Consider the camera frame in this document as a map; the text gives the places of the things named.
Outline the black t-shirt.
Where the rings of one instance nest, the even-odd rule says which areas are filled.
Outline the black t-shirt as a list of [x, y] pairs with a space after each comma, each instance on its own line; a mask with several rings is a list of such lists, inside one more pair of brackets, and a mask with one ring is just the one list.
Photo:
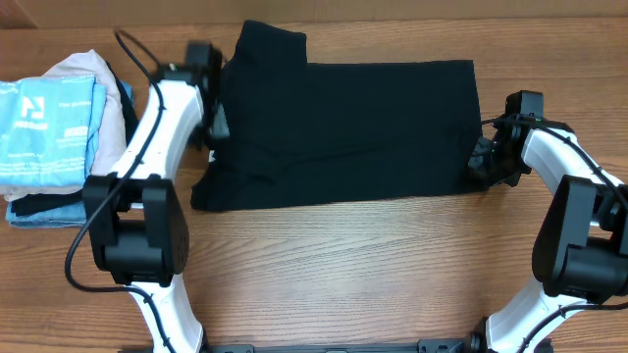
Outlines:
[[191, 206], [224, 212], [474, 192], [469, 60], [318, 64], [306, 35], [243, 24], [219, 100], [229, 137]]

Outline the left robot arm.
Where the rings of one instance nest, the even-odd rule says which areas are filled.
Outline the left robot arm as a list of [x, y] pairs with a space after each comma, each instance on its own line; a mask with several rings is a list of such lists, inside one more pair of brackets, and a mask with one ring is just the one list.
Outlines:
[[135, 301], [153, 352], [209, 349], [183, 282], [189, 231], [174, 179], [190, 137], [211, 136], [222, 64], [211, 44], [191, 42], [183, 64], [159, 66], [127, 150], [82, 189], [87, 220], [79, 234], [89, 238], [96, 267], [114, 281], [107, 292]]

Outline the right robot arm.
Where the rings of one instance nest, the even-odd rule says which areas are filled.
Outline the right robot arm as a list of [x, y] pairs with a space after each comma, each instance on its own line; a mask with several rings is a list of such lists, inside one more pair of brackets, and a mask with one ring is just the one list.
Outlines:
[[544, 116], [544, 96], [521, 90], [477, 140], [469, 174], [485, 188], [536, 173], [552, 194], [532, 252], [533, 276], [462, 340], [460, 352], [551, 352], [550, 334], [583, 311], [621, 311], [627, 295], [627, 185]]

